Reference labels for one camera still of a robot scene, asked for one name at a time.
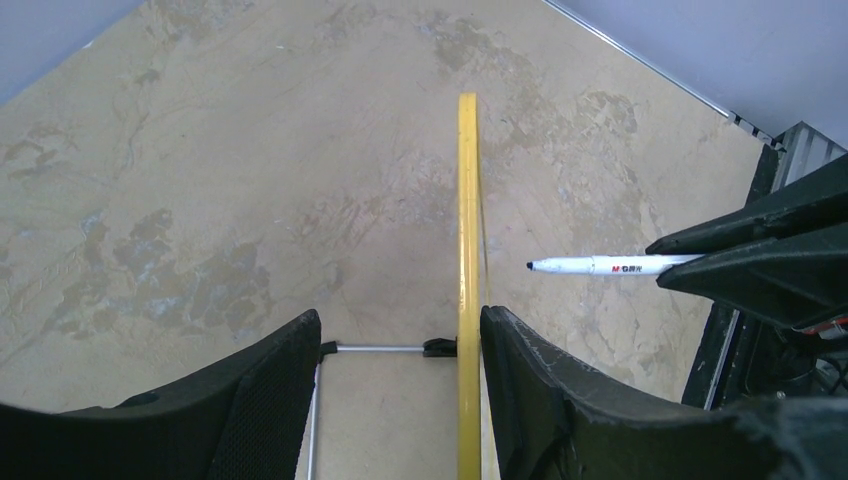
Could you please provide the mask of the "whiteboard marker pen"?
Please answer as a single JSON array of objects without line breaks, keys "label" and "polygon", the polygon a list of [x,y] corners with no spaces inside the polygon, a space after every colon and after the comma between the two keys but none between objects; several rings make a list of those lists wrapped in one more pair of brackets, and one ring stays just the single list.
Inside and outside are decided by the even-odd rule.
[{"label": "whiteboard marker pen", "polygon": [[526,267],[532,272],[557,275],[655,276],[701,257],[701,254],[551,257],[527,262]]}]

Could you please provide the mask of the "yellow framed whiteboard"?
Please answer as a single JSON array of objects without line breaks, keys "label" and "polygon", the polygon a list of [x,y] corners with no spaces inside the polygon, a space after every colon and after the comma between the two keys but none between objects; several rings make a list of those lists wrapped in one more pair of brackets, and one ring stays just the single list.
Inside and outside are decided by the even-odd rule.
[{"label": "yellow framed whiteboard", "polygon": [[482,160],[477,95],[459,95],[457,114],[458,186],[458,321],[453,340],[435,338],[420,345],[356,345],[337,341],[321,345],[319,359],[339,353],[417,354],[455,358],[458,367],[458,477],[497,479],[498,463],[491,408],[485,390],[480,313],[490,301]]}]

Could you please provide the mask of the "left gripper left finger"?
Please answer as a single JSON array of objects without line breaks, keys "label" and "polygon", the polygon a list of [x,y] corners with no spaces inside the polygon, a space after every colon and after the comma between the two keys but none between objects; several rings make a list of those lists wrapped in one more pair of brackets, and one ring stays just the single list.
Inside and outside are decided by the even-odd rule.
[{"label": "left gripper left finger", "polygon": [[292,479],[321,322],[308,310],[255,344],[111,407],[1,409],[5,479]]}]

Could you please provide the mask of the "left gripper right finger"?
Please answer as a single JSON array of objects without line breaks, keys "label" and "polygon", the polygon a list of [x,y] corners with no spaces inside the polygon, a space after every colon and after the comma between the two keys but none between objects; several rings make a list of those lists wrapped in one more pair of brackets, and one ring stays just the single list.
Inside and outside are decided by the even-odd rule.
[{"label": "left gripper right finger", "polygon": [[621,383],[503,306],[480,317],[505,479],[843,479],[847,402],[759,398],[715,411]]}]

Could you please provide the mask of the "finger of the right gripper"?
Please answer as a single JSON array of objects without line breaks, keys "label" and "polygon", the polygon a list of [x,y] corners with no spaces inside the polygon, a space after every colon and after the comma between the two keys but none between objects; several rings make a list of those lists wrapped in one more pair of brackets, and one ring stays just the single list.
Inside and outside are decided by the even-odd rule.
[{"label": "finger of the right gripper", "polygon": [[783,239],[847,221],[847,157],[730,214],[666,235],[647,254],[712,254],[769,238]]},{"label": "finger of the right gripper", "polygon": [[784,329],[847,316],[847,225],[765,239],[708,254],[657,278]]}]

